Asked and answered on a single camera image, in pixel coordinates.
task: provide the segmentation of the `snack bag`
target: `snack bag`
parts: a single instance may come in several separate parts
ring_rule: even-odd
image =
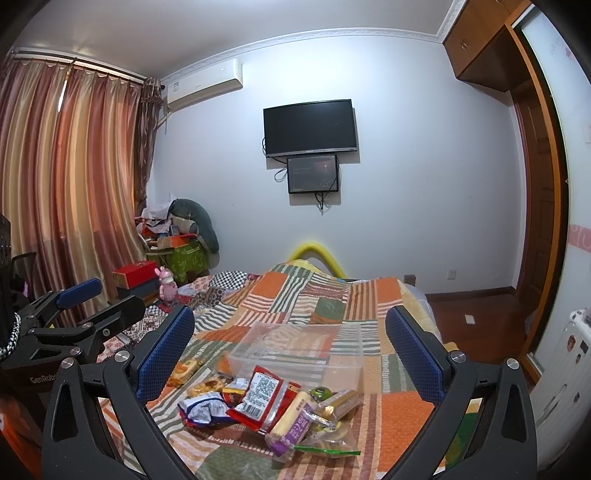
[[[228,410],[228,415],[252,430],[268,433],[290,406],[300,387],[300,384],[283,380],[257,365],[242,402]]]
[[[181,387],[193,376],[193,374],[201,368],[203,362],[201,360],[187,360],[186,362],[177,362],[170,378],[166,382],[168,387]]]
[[[231,383],[222,388],[222,398],[229,407],[235,407],[244,398],[247,388],[247,378],[235,378]]]
[[[218,423],[232,423],[226,415],[228,406],[218,392],[209,392],[178,402],[181,419],[187,427],[205,427]]]
[[[326,420],[336,421],[342,419],[360,403],[359,393],[349,388],[320,402],[314,412]]]
[[[361,455],[351,427],[345,421],[337,422],[334,427],[312,427],[308,437],[296,445],[294,450],[327,458]]]
[[[197,397],[203,393],[221,392],[228,382],[228,378],[214,375],[213,377],[209,377],[207,380],[190,387],[187,390],[187,395],[189,397]]]
[[[299,392],[281,419],[265,435],[267,445],[280,457],[280,461],[289,460],[294,446],[300,443],[308,432],[311,420],[305,413],[312,412],[315,406],[316,402],[308,392]]]

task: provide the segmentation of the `ceiling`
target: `ceiling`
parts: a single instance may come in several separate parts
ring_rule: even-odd
[[[452,0],[51,0],[25,27],[16,46],[77,54],[162,78],[231,48],[311,30],[372,27],[437,35],[451,4]]]

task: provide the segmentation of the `white wall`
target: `white wall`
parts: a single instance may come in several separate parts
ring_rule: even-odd
[[[512,284],[522,196],[506,97],[456,80],[441,44],[406,38],[316,38],[240,60],[244,88],[174,113],[155,147],[150,203],[174,191],[207,209],[214,271],[263,272],[317,241],[349,277],[415,274],[426,292]],[[262,110],[339,98],[353,100],[359,153],[339,156],[341,192],[321,216],[274,181]]]
[[[569,172],[571,235],[560,285],[544,335],[535,352],[547,367],[569,313],[591,306],[591,84],[552,23],[540,12],[523,26],[556,105]]]

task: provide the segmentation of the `curtain rod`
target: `curtain rod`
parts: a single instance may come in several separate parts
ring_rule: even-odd
[[[68,63],[74,63],[74,65],[78,65],[80,67],[90,68],[92,70],[97,70],[109,75],[114,75],[125,80],[130,80],[134,83],[143,84],[144,80],[146,79],[146,77],[143,75],[138,75],[137,73],[130,72],[129,70],[120,69],[113,65],[101,63],[86,57],[75,56],[59,51],[41,50],[37,48],[16,48],[13,51],[13,55],[15,59],[22,60],[34,59],[60,62],[67,61]]]

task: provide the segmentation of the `striped curtain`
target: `striped curtain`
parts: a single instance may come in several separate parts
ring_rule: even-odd
[[[0,83],[0,210],[12,223],[13,254],[37,251],[41,292],[93,277],[105,287],[62,325],[106,307],[116,297],[112,270],[144,257],[134,225],[140,88],[20,60]]]

